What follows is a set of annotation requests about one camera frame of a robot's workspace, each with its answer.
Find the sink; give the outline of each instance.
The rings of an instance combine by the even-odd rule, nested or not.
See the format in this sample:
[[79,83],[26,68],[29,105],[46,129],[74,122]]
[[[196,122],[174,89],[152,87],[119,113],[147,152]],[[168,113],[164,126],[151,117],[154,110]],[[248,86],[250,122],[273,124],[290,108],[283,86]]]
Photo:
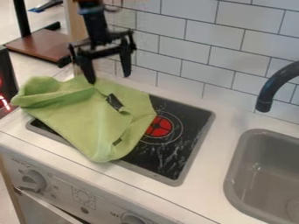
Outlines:
[[235,208],[258,220],[299,223],[299,139],[265,129],[245,132],[224,191]]

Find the green cloth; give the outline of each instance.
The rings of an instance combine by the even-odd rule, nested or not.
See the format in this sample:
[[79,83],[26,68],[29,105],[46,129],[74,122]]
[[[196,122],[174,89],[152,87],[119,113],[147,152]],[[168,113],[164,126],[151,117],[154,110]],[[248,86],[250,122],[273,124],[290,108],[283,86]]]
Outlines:
[[[110,94],[124,105],[119,111],[108,103]],[[65,82],[32,78],[11,103],[99,163],[129,154],[156,117],[148,94],[104,79],[91,85],[83,75]]]

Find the black cooktop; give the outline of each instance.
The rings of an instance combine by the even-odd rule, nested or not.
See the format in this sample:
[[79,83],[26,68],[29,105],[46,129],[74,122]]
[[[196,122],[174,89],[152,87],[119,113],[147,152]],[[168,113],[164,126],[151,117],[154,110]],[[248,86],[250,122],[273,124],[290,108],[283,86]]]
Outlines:
[[[115,163],[165,184],[178,186],[183,183],[214,115],[201,108],[153,95],[150,99],[157,117],[138,145]],[[30,125],[59,135],[39,120]]]

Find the white countertop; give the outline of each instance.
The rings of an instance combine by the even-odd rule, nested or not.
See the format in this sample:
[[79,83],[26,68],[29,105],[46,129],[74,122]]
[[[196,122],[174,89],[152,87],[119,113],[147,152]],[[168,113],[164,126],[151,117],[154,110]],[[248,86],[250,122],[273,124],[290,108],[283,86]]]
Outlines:
[[[0,121],[2,131],[0,144],[10,147],[7,152],[22,153],[29,158],[56,167],[65,173],[77,176],[78,179],[84,179],[93,186],[127,197],[156,213],[163,213],[179,223],[211,223],[202,219],[200,215],[222,224],[264,223],[239,212],[228,202],[223,191],[226,172],[239,137],[245,131],[266,129],[299,137],[298,125],[237,108],[228,108],[225,105],[203,101],[199,98],[186,98],[183,95],[132,80],[116,78],[115,81],[152,95],[208,109],[216,114],[216,119],[181,186],[168,186],[115,164],[92,163],[73,148],[26,130],[24,123],[31,118],[21,110]],[[44,150],[34,146],[22,150],[21,146],[24,142],[12,141],[11,136]]]

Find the black faucet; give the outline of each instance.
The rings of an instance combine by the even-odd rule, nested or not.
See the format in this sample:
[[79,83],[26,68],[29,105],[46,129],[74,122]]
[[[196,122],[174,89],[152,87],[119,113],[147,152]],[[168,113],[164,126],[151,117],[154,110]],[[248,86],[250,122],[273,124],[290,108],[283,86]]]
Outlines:
[[255,108],[267,113],[272,107],[276,92],[288,81],[299,76],[299,61],[294,62],[275,73],[261,89]]

